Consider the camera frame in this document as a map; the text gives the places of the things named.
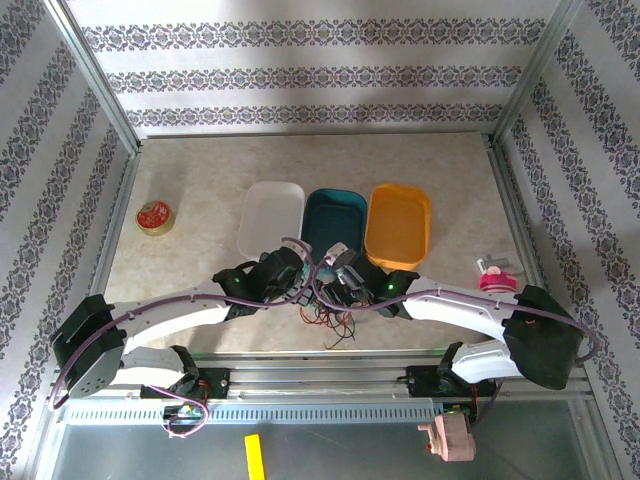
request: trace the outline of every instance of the yellow object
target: yellow object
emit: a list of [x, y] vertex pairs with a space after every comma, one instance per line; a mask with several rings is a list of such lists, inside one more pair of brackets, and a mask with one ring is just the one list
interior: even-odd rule
[[260, 435], [257, 433], [244, 437], [244, 445], [247, 449], [247, 465], [249, 467], [249, 480], [265, 480], [264, 465], [262, 464], [262, 447], [260, 447]]
[[429, 250], [431, 199], [420, 188], [396, 183], [371, 192], [364, 246], [376, 265], [413, 270]]

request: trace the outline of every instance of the yellow block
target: yellow block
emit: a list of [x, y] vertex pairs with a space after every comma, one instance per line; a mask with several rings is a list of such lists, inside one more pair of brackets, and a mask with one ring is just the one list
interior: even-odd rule
[[244, 445], [247, 449], [247, 465], [249, 467], [249, 480], [265, 480], [264, 465], [262, 464], [262, 448], [260, 447], [260, 435], [257, 433], [244, 437]]

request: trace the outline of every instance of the small bottle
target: small bottle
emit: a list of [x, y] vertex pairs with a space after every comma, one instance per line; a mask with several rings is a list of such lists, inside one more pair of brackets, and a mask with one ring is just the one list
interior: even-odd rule
[[136, 214], [136, 223], [140, 230], [152, 237], [167, 233], [175, 221], [176, 216], [169, 205], [160, 200], [145, 203]]
[[478, 288], [488, 293], [515, 293], [518, 282], [498, 267], [489, 267], [478, 282]]

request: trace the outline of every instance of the patterned wallpaper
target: patterned wallpaper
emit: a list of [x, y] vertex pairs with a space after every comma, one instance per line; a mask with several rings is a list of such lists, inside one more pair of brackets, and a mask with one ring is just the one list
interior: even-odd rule
[[67, 1], [140, 137], [489, 132], [557, 3]]
[[595, 329], [587, 371], [624, 478], [640, 477], [640, 15], [586, 1], [504, 148], [548, 286]]
[[21, 478], [49, 337], [87, 295], [127, 152], [38, 0], [0, 2], [0, 479]]

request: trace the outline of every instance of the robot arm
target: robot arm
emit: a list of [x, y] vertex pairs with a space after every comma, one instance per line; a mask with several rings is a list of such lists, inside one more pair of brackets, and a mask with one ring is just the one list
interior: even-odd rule
[[[446, 322], [492, 337], [476, 345], [449, 347], [445, 357], [455, 377], [474, 384], [489, 378], [524, 376], [546, 388], [566, 386], [581, 332], [565, 323], [508, 308], [524, 305], [569, 317], [545, 291], [532, 286], [517, 295], [465, 290], [415, 272], [387, 274], [363, 253], [342, 244], [328, 253], [335, 280], [320, 287], [319, 300], [330, 307], [385, 303], [375, 309], [386, 317]], [[60, 366], [73, 355], [77, 357], [64, 375], [68, 396], [85, 397], [111, 383], [193, 385], [183, 381], [185, 376], [198, 375], [184, 347], [160, 350], [142, 345], [177, 331], [287, 303], [269, 303], [283, 296], [304, 304], [301, 299], [309, 299], [302, 281], [307, 269], [304, 258], [302, 247], [287, 242], [279, 250], [263, 254], [260, 262], [223, 270], [212, 281], [181, 292], [115, 305], [107, 305], [102, 295], [86, 298], [52, 339]], [[244, 304], [227, 302], [225, 296]], [[121, 319], [117, 327], [114, 318]], [[100, 329], [106, 330], [78, 356], [80, 345]]]
[[[184, 376], [197, 377], [195, 363], [184, 347], [151, 349], [142, 345], [181, 330], [288, 303], [270, 303], [283, 296], [297, 301], [304, 293], [305, 268], [309, 274], [305, 257], [300, 244], [286, 241], [280, 249], [263, 254], [260, 262], [222, 270], [212, 280], [180, 292], [115, 305], [108, 305], [102, 295], [84, 299], [51, 341], [58, 365], [64, 369], [71, 364], [64, 375], [68, 397], [86, 397], [112, 383], [169, 387]], [[89, 342], [101, 330], [104, 332]], [[81, 345], [87, 343], [80, 352]]]
[[442, 285], [415, 272], [387, 274], [365, 254], [342, 244], [327, 252], [327, 263], [337, 279], [319, 293], [330, 299], [330, 307], [381, 304], [378, 311], [383, 316], [445, 322], [492, 337], [476, 345], [449, 347], [451, 372], [467, 383], [523, 376], [553, 390], [566, 386], [583, 333], [568, 323], [522, 311], [533, 308], [572, 322], [543, 289], [527, 285], [520, 294], [485, 293]]

